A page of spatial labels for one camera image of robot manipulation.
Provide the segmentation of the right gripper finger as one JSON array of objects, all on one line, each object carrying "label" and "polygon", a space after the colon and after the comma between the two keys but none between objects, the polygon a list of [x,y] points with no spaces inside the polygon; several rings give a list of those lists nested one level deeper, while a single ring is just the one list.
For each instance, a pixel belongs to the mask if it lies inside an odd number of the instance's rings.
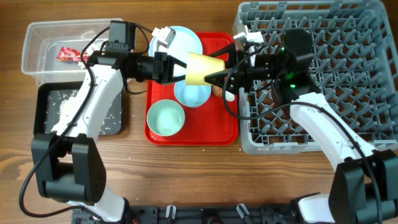
[{"label": "right gripper finger", "polygon": [[223,54],[228,54],[228,58],[229,59],[234,59],[236,57],[236,47],[235,47],[235,43],[232,44],[228,44],[227,46],[217,50],[216,52],[213,52],[211,54],[209,54],[209,57],[218,57],[221,56]]},{"label": "right gripper finger", "polygon": [[234,72],[230,68],[206,75],[204,81],[222,89],[234,89],[236,88],[236,84],[235,81],[233,81],[233,75]]}]

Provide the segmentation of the white plastic spoon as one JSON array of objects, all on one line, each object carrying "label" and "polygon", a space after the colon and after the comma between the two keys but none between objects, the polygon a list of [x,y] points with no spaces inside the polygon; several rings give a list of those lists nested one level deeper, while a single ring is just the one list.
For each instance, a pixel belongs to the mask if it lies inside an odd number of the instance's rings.
[{"label": "white plastic spoon", "polygon": [[227,101],[232,102],[235,100],[235,95],[226,91],[224,94],[224,97],[226,98]]}]

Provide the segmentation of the light blue plate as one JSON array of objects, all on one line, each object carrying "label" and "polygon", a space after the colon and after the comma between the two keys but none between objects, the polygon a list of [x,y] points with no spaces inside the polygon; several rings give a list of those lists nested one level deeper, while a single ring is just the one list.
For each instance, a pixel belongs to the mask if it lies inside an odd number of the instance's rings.
[{"label": "light blue plate", "polygon": [[182,26],[169,26],[176,31],[176,36],[169,48],[165,48],[152,37],[149,46],[149,56],[153,57],[155,52],[166,52],[168,55],[188,63],[190,52],[203,53],[203,46],[199,37],[192,30]]}]

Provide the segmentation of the yellow plastic cup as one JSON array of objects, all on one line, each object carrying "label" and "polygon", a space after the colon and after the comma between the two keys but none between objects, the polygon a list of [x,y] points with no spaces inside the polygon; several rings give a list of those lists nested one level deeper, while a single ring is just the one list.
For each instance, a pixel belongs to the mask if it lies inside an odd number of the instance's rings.
[{"label": "yellow plastic cup", "polygon": [[186,67],[185,84],[210,85],[210,83],[205,81],[205,77],[224,69],[224,60],[190,52]]}]

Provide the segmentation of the light blue bowl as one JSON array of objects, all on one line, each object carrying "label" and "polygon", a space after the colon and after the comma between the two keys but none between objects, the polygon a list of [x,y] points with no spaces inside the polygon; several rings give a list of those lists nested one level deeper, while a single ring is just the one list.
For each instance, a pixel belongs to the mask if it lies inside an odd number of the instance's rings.
[{"label": "light blue bowl", "polygon": [[174,85],[174,95],[182,105],[197,108],[208,101],[211,95],[211,87],[207,85],[187,85],[183,80]]}]

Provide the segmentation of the green bowl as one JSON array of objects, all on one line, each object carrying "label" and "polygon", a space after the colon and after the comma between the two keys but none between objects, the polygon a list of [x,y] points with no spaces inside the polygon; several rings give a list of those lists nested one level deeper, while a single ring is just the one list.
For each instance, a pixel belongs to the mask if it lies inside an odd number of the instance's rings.
[{"label": "green bowl", "polygon": [[177,134],[185,124],[182,106],[173,100],[160,100],[147,112],[147,125],[156,135],[168,137]]}]

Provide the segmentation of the red snack wrapper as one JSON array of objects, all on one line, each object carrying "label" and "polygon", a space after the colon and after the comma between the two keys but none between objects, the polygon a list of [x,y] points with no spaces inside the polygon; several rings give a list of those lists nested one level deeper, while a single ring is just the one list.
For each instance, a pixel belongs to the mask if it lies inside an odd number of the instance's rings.
[{"label": "red snack wrapper", "polygon": [[62,47],[56,56],[56,59],[61,62],[82,62],[87,61],[89,55],[87,53],[83,54],[81,57],[81,52],[69,47]]}]

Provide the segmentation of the pile of white rice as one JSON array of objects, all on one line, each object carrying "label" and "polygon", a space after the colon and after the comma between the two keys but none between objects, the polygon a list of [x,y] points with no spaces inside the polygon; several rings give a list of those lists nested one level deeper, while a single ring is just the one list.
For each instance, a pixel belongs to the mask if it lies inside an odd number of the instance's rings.
[{"label": "pile of white rice", "polygon": [[[53,127],[60,121],[64,109],[73,104],[78,89],[50,90],[47,94],[47,106],[42,122],[42,131],[38,133],[50,133]],[[109,110],[99,130],[100,136],[117,135],[122,129],[122,93],[119,93],[111,103]]]}]

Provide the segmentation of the white napkin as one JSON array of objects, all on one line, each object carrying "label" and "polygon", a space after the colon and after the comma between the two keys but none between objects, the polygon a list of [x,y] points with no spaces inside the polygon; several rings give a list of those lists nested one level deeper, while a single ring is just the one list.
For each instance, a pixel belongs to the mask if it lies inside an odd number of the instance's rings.
[{"label": "white napkin", "polygon": [[[88,57],[94,52],[101,48],[103,41],[96,41],[95,43],[91,44],[88,49],[83,54],[83,59],[86,62]],[[85,69],[83,62],[78,62],[78,66],[80,69]]]}]

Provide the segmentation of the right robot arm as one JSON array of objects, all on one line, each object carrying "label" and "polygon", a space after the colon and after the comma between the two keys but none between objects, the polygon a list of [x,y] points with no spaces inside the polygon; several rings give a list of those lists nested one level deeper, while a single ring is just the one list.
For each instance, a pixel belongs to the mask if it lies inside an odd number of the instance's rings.
[{"label": "right robot arm", "polygon": [[284,110],[318,144],[335,172],[328,194],[294,200],[293,223],[382,223],[397,216],[397,154],[379,151],[333,111],[310,77],[313,39],[303,29],[285,32],[273,54],[260,33],[244,34],[210,55],[190,52],[182,77],[189,85],[214,85],[224,93],[250,90],[254,80],[271,88]]}]

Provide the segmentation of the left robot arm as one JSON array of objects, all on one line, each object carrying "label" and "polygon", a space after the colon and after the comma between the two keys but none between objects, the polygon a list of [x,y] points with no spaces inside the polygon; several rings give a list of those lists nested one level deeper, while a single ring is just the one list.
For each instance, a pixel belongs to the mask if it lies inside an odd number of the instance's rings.
[{"label": "left robot arm", "polygon": [[137,223],[129,202],[106,186],[106,169],[96,147],[100,127],[128,78],[169,84],[184,79],[174,76],[174,66],[186,63],[156,52],[95,51],[84,64],[85,81],[71,111],[64,111],[48,133],[38,133],[31,144],[34,167],[27,176],[36,177],[39,194],[67,203],[101,223]]}]

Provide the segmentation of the grey dishwasher rack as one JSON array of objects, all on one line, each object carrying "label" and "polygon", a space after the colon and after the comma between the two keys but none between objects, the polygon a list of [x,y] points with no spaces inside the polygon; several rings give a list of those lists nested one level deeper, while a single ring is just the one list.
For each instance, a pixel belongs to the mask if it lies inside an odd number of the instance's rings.
[{"label": "grey dishwasher rack", "polygon": [[[397,50],[380,1],[258,1],[239,5],[235,24],[262,32],[275,52],[291,29],[312,38],[309,73],[329,105],[379,150],[397,148]],[[248,154],[316,151],[305,130],[274,106],[271,90],[254,81],[239,94],[241,144]]]}]

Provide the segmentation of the red serving tray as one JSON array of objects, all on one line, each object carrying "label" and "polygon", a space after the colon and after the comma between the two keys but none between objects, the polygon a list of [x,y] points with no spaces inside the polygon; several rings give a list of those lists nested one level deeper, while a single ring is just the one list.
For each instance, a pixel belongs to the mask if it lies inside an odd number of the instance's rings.
[{"label": "red serving tray", "polygon": [[[232,36],[224,32],[197,32],[201,40],[203,53],[208,55],[231,44]],[[177,101],[174,84],[161,85],[150,81],[151,90],[146,96],[146,112],[160,100]],[[224,107],[221,97],[211,94],[204,105],[189,108],[182,105],[185,123],[182,129],[172,136],[163,137],[150,130],[145,124],[144,133],[148,141],[158,146],[227,146],[233,143],[239,134],[239,121],[232,117]]]}]

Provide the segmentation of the black plastic tray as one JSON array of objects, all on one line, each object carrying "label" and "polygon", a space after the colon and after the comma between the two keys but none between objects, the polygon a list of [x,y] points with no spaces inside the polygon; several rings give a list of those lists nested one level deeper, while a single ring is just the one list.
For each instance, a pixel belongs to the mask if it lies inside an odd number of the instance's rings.
[{"label": "black plastic tray", "polygon": [[[83,82],[45,83],[38,89],[34,135],[49,133],[60,121],[61,110],[74,98]],[[117,135],[122,130],[123,94],[113,100],[99,130],[100,136]]]}]

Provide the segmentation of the black mounting rail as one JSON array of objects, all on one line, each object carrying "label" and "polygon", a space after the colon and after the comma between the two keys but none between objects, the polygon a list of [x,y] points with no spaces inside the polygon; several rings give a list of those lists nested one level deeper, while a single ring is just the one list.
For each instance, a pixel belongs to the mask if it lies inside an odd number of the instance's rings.
[{"label": "black mounting rail", "polygon": [[119,223],[139,224],[273,224],[303,223],[297,208],[289,203],[252,207],[240,203],[230,207],[131,206]]}]

